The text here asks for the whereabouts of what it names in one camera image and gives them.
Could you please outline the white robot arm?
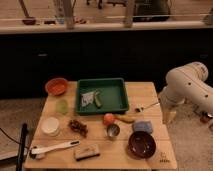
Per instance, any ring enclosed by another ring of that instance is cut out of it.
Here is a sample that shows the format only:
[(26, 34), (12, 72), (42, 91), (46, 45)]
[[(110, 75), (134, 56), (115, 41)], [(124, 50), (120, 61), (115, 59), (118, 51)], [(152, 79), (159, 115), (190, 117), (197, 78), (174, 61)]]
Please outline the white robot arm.
[(167, 85), (159, 94), (164, 124), (171, 121), (174, 108), (186, 99), (213, 115), (213, 87), (205, 83), (208, 74), (208, 68), (201, 62), (173, 68), (166, 74)]

